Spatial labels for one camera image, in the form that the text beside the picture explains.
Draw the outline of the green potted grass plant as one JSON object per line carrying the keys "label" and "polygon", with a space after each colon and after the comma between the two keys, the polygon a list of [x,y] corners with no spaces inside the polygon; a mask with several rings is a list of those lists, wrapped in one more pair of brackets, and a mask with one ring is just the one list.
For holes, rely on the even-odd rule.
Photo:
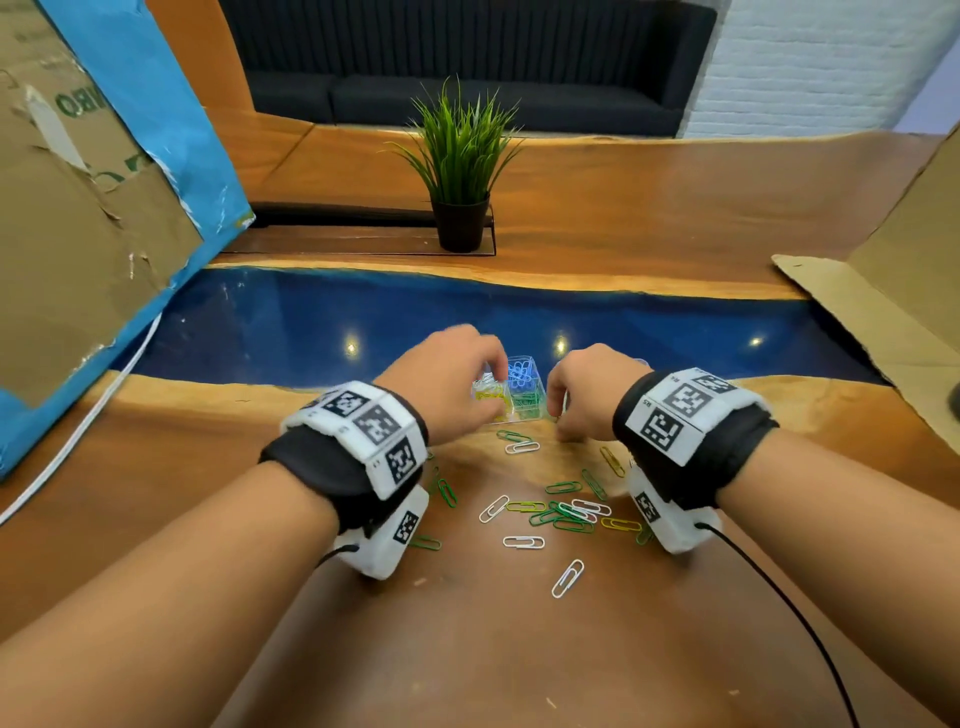
{"label": "green potted grass plant", "polygon": [[409,143],[390,141],[391,151],[423,183],[440,248],[476,253],[493,187],[521,151],[515,123],[519,106],[502,105],[498,93],[466,96],[456,77],[444,79],[436,95],[415,97],[412,103],[416,115],[405,130]]}

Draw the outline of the person's left forearm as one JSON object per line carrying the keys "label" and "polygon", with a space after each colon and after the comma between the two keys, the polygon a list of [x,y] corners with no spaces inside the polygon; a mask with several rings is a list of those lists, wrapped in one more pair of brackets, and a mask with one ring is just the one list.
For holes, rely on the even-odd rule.
{"label": "person's left forearm", "polygon": [[254,467],[0,644],[0,728],[210,728],[338,528]]}

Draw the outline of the black marker wristband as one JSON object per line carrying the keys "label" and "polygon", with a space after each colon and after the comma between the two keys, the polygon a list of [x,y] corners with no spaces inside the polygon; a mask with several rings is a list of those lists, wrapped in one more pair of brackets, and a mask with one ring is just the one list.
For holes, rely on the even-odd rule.
{"label": "black marker wristband", "polygon": [[655,491],[684,510],[717,507],[718,492],[780,426],[761,395],[699,368],[642,375],[611,422]]}
{"label": "black marker wristband", "polygon": [[429,431],[400,394],[360,380],[327,389],[284,418],[260,452],[327,499],[339,533],[372,532],[412,494],[423,474]]}

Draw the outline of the person's right forearm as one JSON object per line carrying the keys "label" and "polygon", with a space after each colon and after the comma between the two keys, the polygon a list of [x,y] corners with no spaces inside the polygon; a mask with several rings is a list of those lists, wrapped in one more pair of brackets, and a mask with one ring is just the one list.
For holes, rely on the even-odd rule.
{"label": "person's right forearm", "polygon": [[960,725],[960,510],[778,427],[722,442],[726,515],[885,674]]}

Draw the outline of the cardboard sheet with blue tape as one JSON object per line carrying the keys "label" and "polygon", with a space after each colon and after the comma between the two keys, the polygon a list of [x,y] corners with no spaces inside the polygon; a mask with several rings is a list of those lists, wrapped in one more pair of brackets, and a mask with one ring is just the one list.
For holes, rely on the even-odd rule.
{"label": "cardboard sheet with blue tape", "polygon": [[144,0],[0,0],[0,480],[254,218]]}

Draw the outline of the plain brown cardboard sheet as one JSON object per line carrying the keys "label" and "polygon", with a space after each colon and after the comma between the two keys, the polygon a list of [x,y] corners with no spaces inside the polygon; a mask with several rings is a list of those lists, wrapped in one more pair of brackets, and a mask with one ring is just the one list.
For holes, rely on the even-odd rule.
{"label": "plain brown cardboard sheet", "polygon": [[777,254],[773,262],[960,455],[960,421],[947,405],[960,382],[960,121],[846,260]]}

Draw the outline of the scattered coloured paper clips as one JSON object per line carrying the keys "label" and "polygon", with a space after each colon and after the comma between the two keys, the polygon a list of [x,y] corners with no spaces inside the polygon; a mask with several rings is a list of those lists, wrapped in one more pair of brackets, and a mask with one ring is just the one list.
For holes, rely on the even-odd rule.
{"label": "scattered coloured paper clips", "polygon": [[[542,448],[539,441],[519,432],[498,429],[495,435],[497,439],[506,443],[504,445],[506,455],[529,455]],[[606,445],[601,447],[601,454],[606,458],[608,465],[616,466],[614,468],[616,474],[619,476],[626,475],[626,471],[619,466],[618,461],[615,462],[616,458]],[[599,525],[610,530],[634,533],[635,541],[639,545],[644,545],[651,539],[649,528],[644,527],[638,520],[613,517],[612,508],[606,504],[606,491],[603,490],[588,469],[583,469],[581,476],[582,480],[552,483],[545,486],[544,491],[546,495],[574,494],[579,493],[585,483],[594,496],[599,499],[599,502],[582,498],[573,498],[570,502],[514,501],[511,500],[509,494],[502,493],[479,514],[478,521],[482,525],[486,525],[501,513],[513,512],[529,514],[528,523],[532,528],[552,525],[553,528],[568,532],[593,533],[594,528]],[[450,483],[442,477],[435,478],[435,483],[438,493],[446,505],[450,508],[456,507],[458,500],[450,487]],[[502,545],[515,551],[541,551],[546,547],[546,539],[536,535],[507,536],[502,540]],[[442,548],[442,542],[434,538],[417,536],[410,541],[410,546],[438,552]],[[581,559],[572,560],[552,586],[551,598],[554,600],[562,599],[582,576],[585,569],[586,566]]]}

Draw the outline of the black sofa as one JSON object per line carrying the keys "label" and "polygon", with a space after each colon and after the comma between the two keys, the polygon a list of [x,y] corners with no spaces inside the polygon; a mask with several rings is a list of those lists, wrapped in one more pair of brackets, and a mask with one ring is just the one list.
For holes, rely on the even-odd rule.
{"label": "black sofa", "polygon": [[446,91],[525,133],[672,139],[717,23],[682,0],[219,0],[256,111],[404,127]]}

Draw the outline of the person's left hand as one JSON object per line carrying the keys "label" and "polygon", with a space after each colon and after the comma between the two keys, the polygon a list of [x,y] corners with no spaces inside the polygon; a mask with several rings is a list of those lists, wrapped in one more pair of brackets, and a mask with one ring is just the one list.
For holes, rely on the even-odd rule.
{"label": "person's left hand", "polygon": [[407,350],[372,383],[414,407],[425,423],[431,447],[478,431],[501,418],[507,408],[502,398],[476,399],[474,382],[453,384],[446,378],[442,330]]}

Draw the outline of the person's right hand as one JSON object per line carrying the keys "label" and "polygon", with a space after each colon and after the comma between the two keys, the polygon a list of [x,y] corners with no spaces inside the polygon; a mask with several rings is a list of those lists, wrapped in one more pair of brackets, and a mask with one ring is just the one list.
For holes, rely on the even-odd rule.
{"label": "person's right hand", "polygon": [[570,394],[566,413],[555,420],[560,442],[614,441],[614,417],[621,400],[640,379],[653,372],[641,361],[605,344],[571,350],[557,365],[567,367]]}

